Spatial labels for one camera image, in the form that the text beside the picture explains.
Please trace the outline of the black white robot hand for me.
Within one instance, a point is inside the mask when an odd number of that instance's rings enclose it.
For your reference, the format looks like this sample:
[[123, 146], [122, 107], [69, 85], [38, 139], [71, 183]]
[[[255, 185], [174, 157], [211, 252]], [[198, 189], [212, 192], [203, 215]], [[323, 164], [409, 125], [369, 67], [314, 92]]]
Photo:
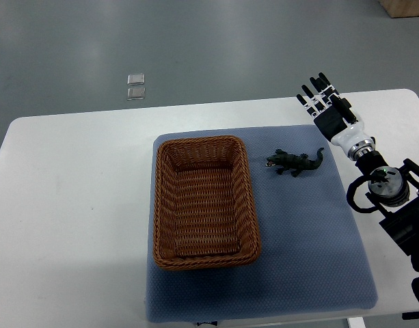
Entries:
[[340, 147], [352, 161], [374, 151], [375, 139], [364, 132], [364, 122], [352, 112], [351, 103], [340, 95], [326, 75], [320, 72], [318, 77], [311, 77], [310, 84], [317, 93], [302, 85], [303, 94], [296, 98], [324, 138]]

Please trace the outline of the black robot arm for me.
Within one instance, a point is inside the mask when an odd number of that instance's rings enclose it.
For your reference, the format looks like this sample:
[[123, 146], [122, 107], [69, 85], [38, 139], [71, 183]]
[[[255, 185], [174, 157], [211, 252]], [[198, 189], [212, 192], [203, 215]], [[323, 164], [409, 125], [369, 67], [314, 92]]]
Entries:
[[362, 175], [349, 185], [347, 203], [358, 213], [379, 211], [379, 225], [419, 272], [419, 165], [405, 159], [391, 167], [376, 150], [361, 151], [353, 160]]

